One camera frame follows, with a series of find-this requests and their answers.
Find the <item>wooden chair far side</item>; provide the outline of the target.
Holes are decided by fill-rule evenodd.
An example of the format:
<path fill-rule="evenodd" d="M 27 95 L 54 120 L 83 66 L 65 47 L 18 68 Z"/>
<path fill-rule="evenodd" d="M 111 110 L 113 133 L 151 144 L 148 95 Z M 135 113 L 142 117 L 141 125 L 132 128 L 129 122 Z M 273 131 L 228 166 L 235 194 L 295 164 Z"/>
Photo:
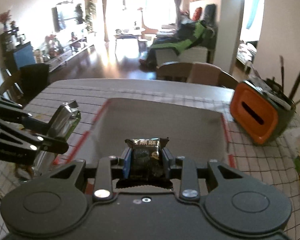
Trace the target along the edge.
<path fill-rule="evenodd" d="M 166 62 L 157 66 L 157 80 L 235 89 L 238 81 L 221 68 L 201 62 Z"/>

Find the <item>blue cabinet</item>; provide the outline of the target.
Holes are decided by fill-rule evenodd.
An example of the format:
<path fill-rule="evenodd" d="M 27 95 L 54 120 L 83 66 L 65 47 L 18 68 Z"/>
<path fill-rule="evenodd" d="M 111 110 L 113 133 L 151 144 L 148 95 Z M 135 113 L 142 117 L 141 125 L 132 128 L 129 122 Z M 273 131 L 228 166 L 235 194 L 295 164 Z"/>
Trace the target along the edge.
<path fill-rule="evenodd" d="M 15 49 L 7 51 L 4 61 L 6 68 L 11 73 L 18 71 L 21 67 L 36 64 L 31 42 L 18 45 Z"/>

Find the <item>sofa with green jacket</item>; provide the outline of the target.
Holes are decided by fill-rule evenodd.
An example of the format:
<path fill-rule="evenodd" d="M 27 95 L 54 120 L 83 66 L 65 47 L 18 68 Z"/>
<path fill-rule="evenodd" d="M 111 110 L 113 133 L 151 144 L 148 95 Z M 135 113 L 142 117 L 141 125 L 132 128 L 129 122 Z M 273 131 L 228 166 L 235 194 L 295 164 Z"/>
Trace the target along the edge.
<path fill-rule="evenodd" d="M 193 47 L 204 47 L 214 50 L 217 40 L 217 25 L 205 20 L 181 24 L 172 36 L 159 37 L 139 57 L 144 66 L 153 67 L 158 60 L 155 53 L 162 49 L 171 49 L 177 56 Z"/>

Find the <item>wooden chair with black coat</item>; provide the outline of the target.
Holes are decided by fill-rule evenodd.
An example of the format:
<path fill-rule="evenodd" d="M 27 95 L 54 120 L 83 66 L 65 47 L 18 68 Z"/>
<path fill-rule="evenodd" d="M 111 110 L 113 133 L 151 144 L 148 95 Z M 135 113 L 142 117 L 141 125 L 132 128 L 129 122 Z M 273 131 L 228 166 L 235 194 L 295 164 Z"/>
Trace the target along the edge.
<path fill-rule="evenodd" d="M 12 101 L 25 106 L 48 85 L 50 85 L 48 64 L 26 65 L 6 78 L 0 86 L 0 95 L 7 93 Z"/>

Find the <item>white tv cabinet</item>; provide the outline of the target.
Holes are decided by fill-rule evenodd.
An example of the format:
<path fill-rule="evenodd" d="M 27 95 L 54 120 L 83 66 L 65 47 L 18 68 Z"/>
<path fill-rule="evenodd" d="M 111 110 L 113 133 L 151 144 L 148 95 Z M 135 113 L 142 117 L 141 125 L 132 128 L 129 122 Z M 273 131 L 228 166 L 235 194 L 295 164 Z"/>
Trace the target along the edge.
<path fill-rule="evenodd" d="M 88 41 L 87 37 L 70 40 L 67 44 L 61 43 L 55 38 L 50 40 L 42 50 L 34 51 L 34 57 L 37 63 L 45 63 L 49 66 L 49 72 L 67 65 L 67 63 L 78 56 L 80 53 L 93 46 L 93 42 Z"/>

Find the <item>silver black snack packet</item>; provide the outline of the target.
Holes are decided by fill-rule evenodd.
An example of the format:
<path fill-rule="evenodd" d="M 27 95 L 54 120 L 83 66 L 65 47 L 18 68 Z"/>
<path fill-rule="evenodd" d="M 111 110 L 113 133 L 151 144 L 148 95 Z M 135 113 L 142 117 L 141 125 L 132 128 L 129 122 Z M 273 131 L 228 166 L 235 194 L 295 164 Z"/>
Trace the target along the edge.
<path fill-rule="evenodd" d="M 67 141 L 80 120 L 81 113 L 76 100 L 62 103 L 49 121 L 49 129 L 45 135 L 53 139 L 63 139 Z M 58 153 L 55 150 L 48 151 L 47 148 L 44 147 L 38 153 L 34 161 L 34 174 L 40 176 L 48 172 L 57 155 Z"/>

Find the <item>black sesame snack packet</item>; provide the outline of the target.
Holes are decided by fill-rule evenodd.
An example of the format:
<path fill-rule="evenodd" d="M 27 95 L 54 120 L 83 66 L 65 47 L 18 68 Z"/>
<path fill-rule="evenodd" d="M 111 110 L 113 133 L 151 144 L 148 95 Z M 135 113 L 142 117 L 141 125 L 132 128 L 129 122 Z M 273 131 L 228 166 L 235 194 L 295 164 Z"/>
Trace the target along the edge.
<path fill-rule="evenodd" d="M 169 138 L 126 139 L 125 143 L 132 150 L 130 171 L 127 179 L 119 179 L 119 189 L 154 186 L 167 190 L 173 189 L 173 183 L 164 186 L 161 179 L 163 173 L 162 149 Z"/>

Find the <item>orange cardboard box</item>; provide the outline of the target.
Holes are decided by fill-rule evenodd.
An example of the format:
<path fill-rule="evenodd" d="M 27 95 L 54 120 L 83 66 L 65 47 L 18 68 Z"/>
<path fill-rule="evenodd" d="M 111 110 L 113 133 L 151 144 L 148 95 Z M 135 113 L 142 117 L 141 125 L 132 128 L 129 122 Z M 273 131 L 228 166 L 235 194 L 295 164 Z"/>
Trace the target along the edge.
<path fill-rule="evenodd" d="M 126 139 L 169 138 L 167 148 L 174 157 L 186 157 L 196 163 L 199 187 L 226 189 L 238 175 L 224 163 L 228 135 L 222 113 L 207 109 L 114 98 L 106 102 L 96 120 L 75 150 L 69 165 L 53 179 L 60 196 L 83 196 L 89 177 L 95 180 L 98 161 L 114 155 L 120 157 Z M 180 181 L 172 179 L 173 189 L 138 186 L 119 189 L 113 180 L 114 197 L 130 194 L 150 197 L 154 194 L 179 193 Z"/>

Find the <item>orange green tissue box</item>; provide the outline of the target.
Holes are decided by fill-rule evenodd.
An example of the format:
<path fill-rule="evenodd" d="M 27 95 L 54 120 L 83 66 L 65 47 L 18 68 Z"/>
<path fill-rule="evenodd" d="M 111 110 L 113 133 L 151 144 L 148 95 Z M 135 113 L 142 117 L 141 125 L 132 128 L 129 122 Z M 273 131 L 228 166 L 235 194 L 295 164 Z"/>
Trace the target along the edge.
<path fill-rule="evenodd" d="M 292 120 L 295 113 L 293 101 L 285 95 L 281 102 L 278 102 L 279 99 L 249 80 L 236 86 L 230 113 L 255 144 L 263 145 L 275 140 Z"/>

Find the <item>grid pattern tablecloth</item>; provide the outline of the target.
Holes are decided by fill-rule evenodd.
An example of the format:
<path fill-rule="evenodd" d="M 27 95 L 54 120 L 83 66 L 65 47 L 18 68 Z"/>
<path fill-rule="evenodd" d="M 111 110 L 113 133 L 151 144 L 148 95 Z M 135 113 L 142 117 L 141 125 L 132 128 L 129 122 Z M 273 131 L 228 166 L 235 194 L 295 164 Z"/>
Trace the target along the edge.
<path fill-rule="evenodd" d="M 64 153 L 2 199 L 7 239 L 300 239 L 287 144 L 253 147 L 229 99 L 189 87 L 63 80 L 25 108 L 0 100 L 0 160 Z"/>

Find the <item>wall television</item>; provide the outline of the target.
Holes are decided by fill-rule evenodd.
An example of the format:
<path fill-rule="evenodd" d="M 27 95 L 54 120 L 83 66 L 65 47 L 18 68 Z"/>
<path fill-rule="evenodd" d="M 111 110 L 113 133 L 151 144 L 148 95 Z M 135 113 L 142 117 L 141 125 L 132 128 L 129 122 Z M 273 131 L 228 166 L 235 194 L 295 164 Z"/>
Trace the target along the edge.
<path fill-rule="evenodd" d="M 52 8 L 52 18 L 55 32 L 60 32 L 66 28 L 73 27 L 75 24 L 83 24 L 83 10 L 81 3 L 65 1 L 58 3 Z"/>

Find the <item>coffee table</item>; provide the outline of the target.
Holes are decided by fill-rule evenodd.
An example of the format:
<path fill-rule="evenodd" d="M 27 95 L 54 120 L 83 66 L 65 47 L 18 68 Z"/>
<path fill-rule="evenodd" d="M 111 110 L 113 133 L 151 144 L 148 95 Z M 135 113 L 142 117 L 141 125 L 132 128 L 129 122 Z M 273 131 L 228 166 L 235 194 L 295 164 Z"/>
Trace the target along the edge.
<path fill-rule="evenodd" d="M 148 47 L 148 40 L 145 38 L 142 38 L 142 32 L 145 31 L 145 29 L 135 29 L 128 32 L 124 32 L 120 29 L 116 29 L 115 37 L 115 47 L 117 47 L 117 40 L 124 40 L 124 39 L 136 39 L 138 42 L 139 50 L 146 49 Z"/>

